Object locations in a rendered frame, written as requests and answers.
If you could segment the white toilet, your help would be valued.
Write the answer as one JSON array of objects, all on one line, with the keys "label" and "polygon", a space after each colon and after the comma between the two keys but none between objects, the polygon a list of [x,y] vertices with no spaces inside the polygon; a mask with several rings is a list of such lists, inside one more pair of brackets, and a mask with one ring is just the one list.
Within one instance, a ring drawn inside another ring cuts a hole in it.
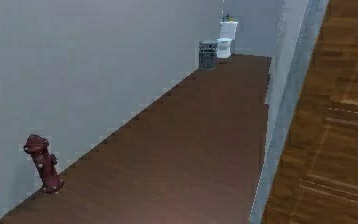
[{"label": "white toilet", "polygon": [[235,39],[238,23],[227,21],[220,23],[220,36],[217,39],[217,57],[226,59],[231,55],[231,44]]}]

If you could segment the dark red fire hydrant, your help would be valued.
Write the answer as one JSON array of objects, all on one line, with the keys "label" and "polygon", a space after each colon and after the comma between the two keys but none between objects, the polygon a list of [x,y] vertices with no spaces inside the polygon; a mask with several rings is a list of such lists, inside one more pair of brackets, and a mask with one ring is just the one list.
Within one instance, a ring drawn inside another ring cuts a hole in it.
[{"label": "dark red fire hydrant", "polygon": [[49,141],[36,134],[31,134],[23,146],[24,152],[31,156],[42,181],[41,191],[44,194],[57,193],[64,181],[56,171],[57,158],[48,150]]}]

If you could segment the grey mesh waste bin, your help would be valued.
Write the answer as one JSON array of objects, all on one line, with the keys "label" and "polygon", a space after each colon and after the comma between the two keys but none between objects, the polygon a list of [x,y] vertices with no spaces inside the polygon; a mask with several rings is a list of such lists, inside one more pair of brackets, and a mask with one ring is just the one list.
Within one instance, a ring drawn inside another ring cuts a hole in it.
[{"label": "grey mesh waste bin", "polygon": [[199,69],[213,70],[216,67],[216,41],[199,42]]}]

